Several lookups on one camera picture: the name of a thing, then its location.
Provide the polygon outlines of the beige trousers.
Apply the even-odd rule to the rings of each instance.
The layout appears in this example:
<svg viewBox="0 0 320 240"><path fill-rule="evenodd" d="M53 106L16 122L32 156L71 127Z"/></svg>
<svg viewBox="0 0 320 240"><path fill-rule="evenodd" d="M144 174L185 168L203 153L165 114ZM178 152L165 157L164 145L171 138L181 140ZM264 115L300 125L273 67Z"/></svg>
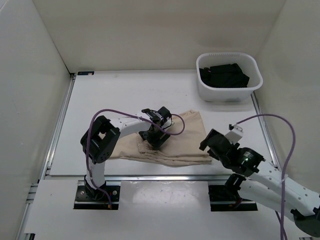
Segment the beige trousers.
<svg viewBox="0 0 320 240"><path fill-rule="evenodd" d="M200 143L207 136L200 112L188 110L180 116L185 122L183 133L170 136L159 150L152 149L138 133L133 133L118 140L110 158L169 167L209 165L212 162L211 157L199 149Z"/></svg>

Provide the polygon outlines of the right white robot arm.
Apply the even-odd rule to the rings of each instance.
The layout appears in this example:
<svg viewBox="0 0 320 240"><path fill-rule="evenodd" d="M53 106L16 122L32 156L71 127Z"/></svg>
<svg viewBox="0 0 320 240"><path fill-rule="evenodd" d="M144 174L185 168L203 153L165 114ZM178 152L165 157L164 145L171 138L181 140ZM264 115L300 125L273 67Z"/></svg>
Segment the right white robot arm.
<svg viewBox="0 0 320 240"><path fill-rule="evenodd" d="M200 143L210 157L231 170L224 184L224 193L230 200L249 199L284 216L295 223L302 232L320 236L320 195L282 173L265 158L248 147L240 147L243 137L240 127L223 135L212 129Z"/></svg>

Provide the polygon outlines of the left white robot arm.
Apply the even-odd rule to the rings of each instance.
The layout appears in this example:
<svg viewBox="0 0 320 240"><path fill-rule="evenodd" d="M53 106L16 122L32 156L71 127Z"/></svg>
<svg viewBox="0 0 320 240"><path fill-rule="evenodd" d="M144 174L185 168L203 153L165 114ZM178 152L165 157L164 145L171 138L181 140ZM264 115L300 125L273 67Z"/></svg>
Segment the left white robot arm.
<svg viewBox="0 0 320 240"><path fill-rule="evenodd" d="M117 119L100 115L92 120L80 140L86 155L86 194L95 201L110 196L106 192L105 161L111 157L119 139L138 133L143 142L147 142L153 150L158 150L170 137L166 129L172 123L172 114L164 106L159 110L146 108L140 114L125 113L124 117Z"/></svg>

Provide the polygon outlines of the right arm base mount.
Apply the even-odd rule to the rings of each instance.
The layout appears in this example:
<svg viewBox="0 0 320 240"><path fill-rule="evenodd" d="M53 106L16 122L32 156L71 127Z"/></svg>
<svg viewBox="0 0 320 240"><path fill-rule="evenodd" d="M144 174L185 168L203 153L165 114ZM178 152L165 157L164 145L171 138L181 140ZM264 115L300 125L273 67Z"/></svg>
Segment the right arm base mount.
<svg viewBox="0 0 320 240"><path fill-rule="evenodd" d="M208 195L211 212L255 212L257 204L249 199L241 198L239 191L245 177L232 174L225 183L209 183Z"/></svg>

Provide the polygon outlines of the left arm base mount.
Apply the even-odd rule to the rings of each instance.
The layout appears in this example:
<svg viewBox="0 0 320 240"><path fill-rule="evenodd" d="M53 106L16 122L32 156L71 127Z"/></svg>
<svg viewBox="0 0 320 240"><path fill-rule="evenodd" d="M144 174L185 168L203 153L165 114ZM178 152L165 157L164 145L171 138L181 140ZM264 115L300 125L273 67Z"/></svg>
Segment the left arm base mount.
<svg viewBox="0 0 320 240"><path fill-rule="evenodd" d="M121 186L106 185L102 189L108 193L111 204L104 192L97 189L90 191L84 181L78 181L73 208L75 210L118 210Z"/></svg>

